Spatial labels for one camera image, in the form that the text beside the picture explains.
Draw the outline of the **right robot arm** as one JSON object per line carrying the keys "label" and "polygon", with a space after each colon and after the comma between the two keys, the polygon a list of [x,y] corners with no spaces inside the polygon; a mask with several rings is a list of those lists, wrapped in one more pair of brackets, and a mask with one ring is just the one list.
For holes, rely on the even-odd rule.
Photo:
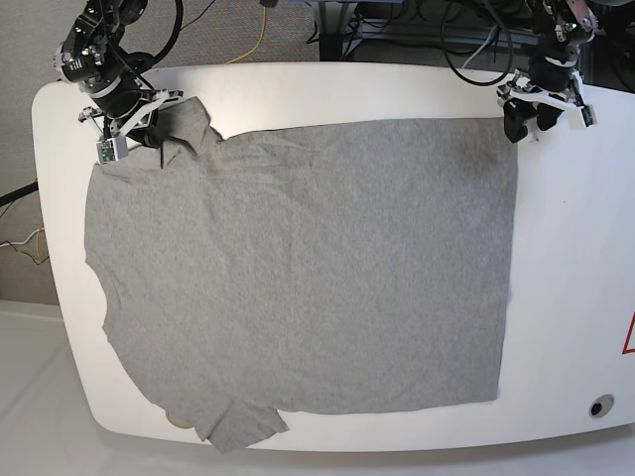
{"label": "right robot arm", "polygon": [[163,60],[176,44],[183,25],[184,4],[175,3],[176,16],[168,41],[155,55],[127,53],[120,41],[128,26],[147,8],[145,1],[88,1],[66,39],[54,54],[53,64],[67,83],[75,84],[93,101],[78,115],[97,134],[101,163],[127,155],[127,141],[159,149],[165,134],[158,126],[160,108],[183,95],[159,89],[143,74]]}

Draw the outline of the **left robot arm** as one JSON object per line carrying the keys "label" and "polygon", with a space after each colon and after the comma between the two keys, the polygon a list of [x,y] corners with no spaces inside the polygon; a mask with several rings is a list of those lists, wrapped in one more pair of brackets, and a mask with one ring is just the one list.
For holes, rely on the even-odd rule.
{"label": "left robot arm", "polygon": [[493,22],[493,30],[501,32],[507,42],[507,65],[497,77],[476,80],[465,76],[455,67],[445,44],[445,24],[449,7],[444,9],[440,25],[440,41],[444,58],[450,70],[463,82],[477,87],[496,88],[497,100],[503,111],[504,133],[516,144],[524,140],[528,124],[534,122],[545,132],[561,116],[571,120],[574,128],[587,128],[597,123],[592,106],[586,102],[583,82],[577,68],[580,47],[593,40],[598,31],[598,20],[584,1],[529,1],[533,31],[538,42],[529,47],[528,67],[512,67],[514,45],[503,15],[491,2],[478,7],[469,1],[475,13],[486,12]]}

